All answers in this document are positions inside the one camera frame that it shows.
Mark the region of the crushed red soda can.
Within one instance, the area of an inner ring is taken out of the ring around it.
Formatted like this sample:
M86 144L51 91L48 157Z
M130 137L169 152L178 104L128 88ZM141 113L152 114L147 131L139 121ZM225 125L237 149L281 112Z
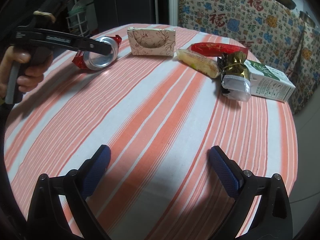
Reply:
M118 57L122 38L119 35L103 36L95 39L103 44L102 51L81 51L79 50L72 60L72 63L79 69L100 71L108 68Z

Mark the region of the floral tissue box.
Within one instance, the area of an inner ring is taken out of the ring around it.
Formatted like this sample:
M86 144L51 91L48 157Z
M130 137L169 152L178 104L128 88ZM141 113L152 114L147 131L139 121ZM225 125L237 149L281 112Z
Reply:
M130 27L127 36L134 56L174 56L175 30Z

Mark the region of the yellow white snack packet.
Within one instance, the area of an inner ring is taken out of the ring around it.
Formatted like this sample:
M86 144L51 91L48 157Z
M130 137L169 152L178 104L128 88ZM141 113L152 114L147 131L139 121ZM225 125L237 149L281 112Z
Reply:
M178 49L177 58L194 70L215 79L220 75L217 63L199 53L187 49Z

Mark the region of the long red snack wrapper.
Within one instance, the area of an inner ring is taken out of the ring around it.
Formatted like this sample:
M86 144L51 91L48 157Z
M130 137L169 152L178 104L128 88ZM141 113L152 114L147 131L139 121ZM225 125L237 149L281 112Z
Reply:
M201 54L207 57L219 57L224 53L232 54L235 52L243 52L248 55L248 49L246 47L240 47L232 44L213 43L213 42L199 42L190 45L187 50Z

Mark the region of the green white milk carton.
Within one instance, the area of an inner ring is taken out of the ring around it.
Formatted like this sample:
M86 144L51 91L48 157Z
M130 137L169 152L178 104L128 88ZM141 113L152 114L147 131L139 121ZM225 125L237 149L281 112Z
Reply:
M246 60L245 66L250 73L252 95L287 102L295 91L295 85L283 72L251 60Z

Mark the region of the gold foil candy bag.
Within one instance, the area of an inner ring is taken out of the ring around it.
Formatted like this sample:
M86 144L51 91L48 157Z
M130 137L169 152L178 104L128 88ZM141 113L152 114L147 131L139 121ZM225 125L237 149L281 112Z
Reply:
M250 73L245 65L247 56L242 51L223 53L217 58L221 70L221 92L231 100L247 102L251 98Z

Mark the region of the white storage rack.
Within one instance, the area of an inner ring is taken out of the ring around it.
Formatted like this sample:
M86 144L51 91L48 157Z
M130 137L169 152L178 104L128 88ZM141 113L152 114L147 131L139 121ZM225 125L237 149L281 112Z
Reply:
M89 37L90 31L87 20L87 6L93 0L79 0L75 1L72 9L68 12L67 23L71 34Z

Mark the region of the dark grey refrigerator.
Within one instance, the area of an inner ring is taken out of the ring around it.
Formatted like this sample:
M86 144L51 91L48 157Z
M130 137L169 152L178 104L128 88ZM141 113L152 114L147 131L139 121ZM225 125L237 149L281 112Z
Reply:
M169 24L169 0L93 0L87 12L95 33L130 23Z

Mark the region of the striped orange white tablecloth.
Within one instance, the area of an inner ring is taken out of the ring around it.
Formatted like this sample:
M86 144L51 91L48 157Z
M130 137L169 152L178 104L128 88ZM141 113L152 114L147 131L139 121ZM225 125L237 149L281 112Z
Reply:
M58 56L12 110L4 160L24 215L39 175L63 176L100 145L111 161L88 205L112 239L207 239L231 208L207 151L220 146L257 176L297 178L297 136L287 103L220 94L219 81L170 57L133 56L127 26L117 61L99 73Z

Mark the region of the floral patterned counter curtain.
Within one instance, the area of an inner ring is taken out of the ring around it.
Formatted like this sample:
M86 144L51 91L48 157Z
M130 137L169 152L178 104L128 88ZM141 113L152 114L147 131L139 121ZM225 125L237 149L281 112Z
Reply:
M179 0L178 25L232 38L263 64L284 72L299 113L319 86L319 31L274 0Z

